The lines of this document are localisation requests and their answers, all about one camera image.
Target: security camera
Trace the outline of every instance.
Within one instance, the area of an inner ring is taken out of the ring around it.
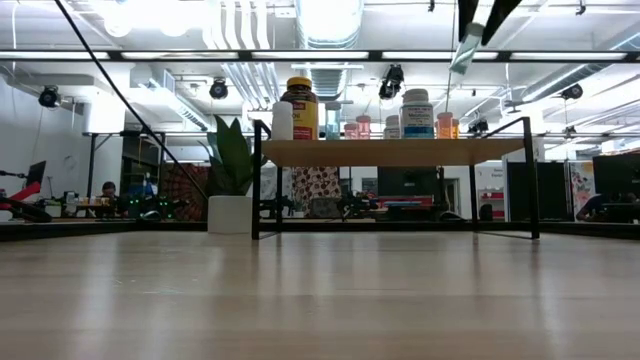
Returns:
[[[227,85],[225,85],[225,78],[214,78],[213,85],[211,85],[211,89],[209,89],[209,95],[213,99],[221,100],[229,95],[229,90],[227,89]]]
[[[378,95],[381,100],[393,99],[400,92],[401,84],[404,82],[404,72],[399,64],[393,64],[382,79],[382,85]]]
[[[58,94],[58,87],[55,85],[47,85],[38,97],[38,103],[42,107],[48,109],[55,109],[60,106],[60,94]]]
[[[576,100],[576,99],[580,99],[583,93],[584,92],[582,91],[582,86],[575,84],[571,87],[568,87],[563,92],[561,92],[560,97],[565,100],[568,100],[568,99]]]

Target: white wall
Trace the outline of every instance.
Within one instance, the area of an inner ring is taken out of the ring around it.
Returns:
[[[26,173],[31,164],[46,160],[40,196],[51,196],[47,176],[52,177],[56,197],[66,190],[86,191],[89,138],[82,136],[84,118],[76,115],[72,128],[70,111],[44,109],[37,98],[8,86],[2,77],[0,104],[0,169]],[[18,178],[0,177],[0,188],[9,195],[19,191],[23,183]]]

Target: fluorescent light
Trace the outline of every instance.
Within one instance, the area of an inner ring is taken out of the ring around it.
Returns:
[[[608,61],[622,60],[626,53],[623,52],[514,52],[511,54],[513,60],[585,60],[585,61]]]
[[[383,59],[405,60],[451,60],[455,55],[452,51],[385,51]],[[498,57],[495,51],[479,51],[473,54],[473,60],[494,60]]]
[[[254,59],[366,59],[367,51],[254,51]]]
[[[355,64],[291,64],[293,70],[362,70],[364,65]]]
[[[235,60],[238,58],[237,52],[227,51],[206,51],[206,52],[154,52],[154,51],[129,51],[123,52],[122,57],[128,60],[198,60],[198,59],[225,59]]]
[[[102,51],[93,53],[99,60],[109,59],[109,54]],[[0,51],[3,60],[91,60],[85,51]]]

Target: potted plant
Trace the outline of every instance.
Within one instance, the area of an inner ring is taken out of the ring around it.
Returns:
[[[253,159],[249,145],[242,135],[240,122],[234,119],[228,126],[214,115],[217,133],[207,134],[211,147],[209,177],[206,192],[209,196],[207,228],[209,233],[245,234],[251,231],[251,198],[247,192],[253,181]]]

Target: shelf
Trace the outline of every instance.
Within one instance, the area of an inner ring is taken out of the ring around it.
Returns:
[[[288,166],[475,165],[523,147],[522,139],[271,140],[262,152]]]

